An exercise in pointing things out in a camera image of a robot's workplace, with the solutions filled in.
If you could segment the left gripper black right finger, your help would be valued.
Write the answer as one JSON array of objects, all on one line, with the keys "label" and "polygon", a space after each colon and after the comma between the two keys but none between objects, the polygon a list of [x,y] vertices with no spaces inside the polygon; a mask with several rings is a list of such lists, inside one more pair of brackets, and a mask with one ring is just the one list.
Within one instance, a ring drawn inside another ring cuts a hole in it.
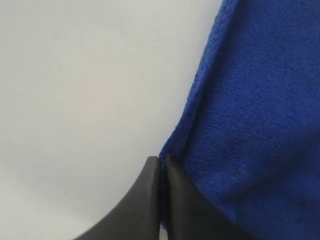
[{"label": "left gripper black right finger", "polygon": [[170,240],[254,240],[196,188],[179,161],[167,155],[167,232]]}]

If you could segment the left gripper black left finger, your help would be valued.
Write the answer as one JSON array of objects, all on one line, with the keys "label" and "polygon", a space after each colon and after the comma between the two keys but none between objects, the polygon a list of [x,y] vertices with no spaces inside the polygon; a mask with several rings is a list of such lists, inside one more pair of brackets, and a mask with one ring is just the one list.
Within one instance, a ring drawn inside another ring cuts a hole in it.
[{"label": "left gripper black left finger", "polygon": [[78,240],[158,240],[160,234],[161,161],[147,158],[127,194]]}]

